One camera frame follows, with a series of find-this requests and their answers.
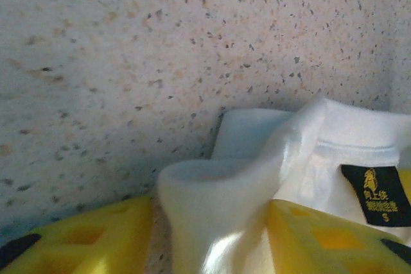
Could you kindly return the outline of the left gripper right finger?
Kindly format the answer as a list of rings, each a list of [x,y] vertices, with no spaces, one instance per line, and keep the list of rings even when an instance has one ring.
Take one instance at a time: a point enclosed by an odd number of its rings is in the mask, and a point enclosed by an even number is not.
[[[396,236],[289,201],[268,204],[267,232],[275,274],[411,274]]]

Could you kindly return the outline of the white t-shirt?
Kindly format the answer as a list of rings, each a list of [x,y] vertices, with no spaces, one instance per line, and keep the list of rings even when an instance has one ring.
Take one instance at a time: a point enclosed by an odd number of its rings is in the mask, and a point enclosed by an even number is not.
[[[296,112],[227,112],[211,158],[164,168],[174,274],[275,274],[272,200],[372,227],[411,252],[411,114],[322,96]]]

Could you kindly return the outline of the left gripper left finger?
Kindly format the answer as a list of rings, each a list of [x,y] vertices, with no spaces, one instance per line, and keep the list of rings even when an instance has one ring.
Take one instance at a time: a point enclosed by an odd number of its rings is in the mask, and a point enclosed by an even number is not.
[[[0,274],[144,274],[152,226],[148,196],[84,212],[0,247]]]

